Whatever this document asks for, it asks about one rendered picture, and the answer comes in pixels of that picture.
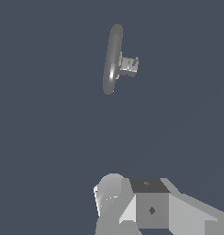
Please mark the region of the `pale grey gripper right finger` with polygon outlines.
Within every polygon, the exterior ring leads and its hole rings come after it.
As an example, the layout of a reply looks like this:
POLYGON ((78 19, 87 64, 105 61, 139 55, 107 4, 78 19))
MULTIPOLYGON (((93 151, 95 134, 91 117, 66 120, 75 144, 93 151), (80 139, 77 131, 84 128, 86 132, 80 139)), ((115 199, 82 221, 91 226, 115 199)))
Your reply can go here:
POLYGON ((224 212, 182 194, 167 178, 129 179, 134 194, 119 224, 173 235, 224 235, 224 212))

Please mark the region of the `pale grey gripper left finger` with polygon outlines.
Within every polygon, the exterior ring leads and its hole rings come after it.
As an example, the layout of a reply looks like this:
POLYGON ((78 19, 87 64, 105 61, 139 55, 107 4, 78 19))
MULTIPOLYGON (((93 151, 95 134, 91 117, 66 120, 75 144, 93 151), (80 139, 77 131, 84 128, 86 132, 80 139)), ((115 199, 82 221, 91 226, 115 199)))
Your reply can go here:
POLYGON ((110 173, 94 187, 94 194, 98 212, 95 235, 119 235, 119 219, 134 197, 129 179, 110 173))

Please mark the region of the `dark grey faucet spout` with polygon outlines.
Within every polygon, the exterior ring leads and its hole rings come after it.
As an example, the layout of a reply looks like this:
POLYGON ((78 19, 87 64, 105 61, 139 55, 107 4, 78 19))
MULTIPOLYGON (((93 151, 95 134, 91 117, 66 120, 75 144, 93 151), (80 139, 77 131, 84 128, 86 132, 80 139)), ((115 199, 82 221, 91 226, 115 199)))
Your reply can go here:
POLYGON ((103 91, 111 95, 115 88, 116 78, 119 74, 119 55, 123 39, 123 27, 115 24, 110 30, 106 51, 106 62, 103 75, 103 91))

